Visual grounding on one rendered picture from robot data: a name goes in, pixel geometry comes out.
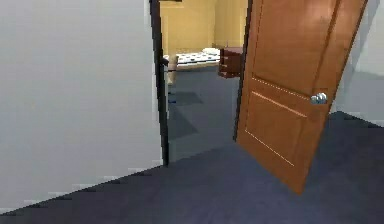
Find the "bed with white bedding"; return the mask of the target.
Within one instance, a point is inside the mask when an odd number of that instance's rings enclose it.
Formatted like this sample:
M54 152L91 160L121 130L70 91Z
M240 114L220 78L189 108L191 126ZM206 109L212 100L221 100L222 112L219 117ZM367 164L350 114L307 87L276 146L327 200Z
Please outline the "bed with white bedding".
M168 62L167 84L174 85L179 71L217 65L220 61L220 50L204 48L198 52L164 55L163 58Z

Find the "dark red wooden nightstand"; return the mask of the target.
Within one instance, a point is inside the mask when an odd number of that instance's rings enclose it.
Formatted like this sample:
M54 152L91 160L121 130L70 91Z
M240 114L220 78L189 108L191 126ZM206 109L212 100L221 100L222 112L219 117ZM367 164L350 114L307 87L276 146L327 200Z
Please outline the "dark red wooden nightstand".
M219 75L224 78L239 77L242 65L242 47L220 49Z

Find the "brown wooden room door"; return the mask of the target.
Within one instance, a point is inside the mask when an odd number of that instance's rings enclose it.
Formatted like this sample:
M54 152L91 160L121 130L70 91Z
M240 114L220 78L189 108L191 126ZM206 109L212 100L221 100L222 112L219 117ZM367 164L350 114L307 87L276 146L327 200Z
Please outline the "brown wooden room door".
M252 0L236 141L297 194L368 1Z

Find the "silver round door knob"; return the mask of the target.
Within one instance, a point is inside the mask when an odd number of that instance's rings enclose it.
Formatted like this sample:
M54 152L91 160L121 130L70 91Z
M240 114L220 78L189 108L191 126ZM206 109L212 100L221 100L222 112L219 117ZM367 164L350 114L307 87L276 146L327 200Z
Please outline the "silver round door knob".
M310 97L310 102L312 104L326 104L327 103L327 95L323 92L317 93Z

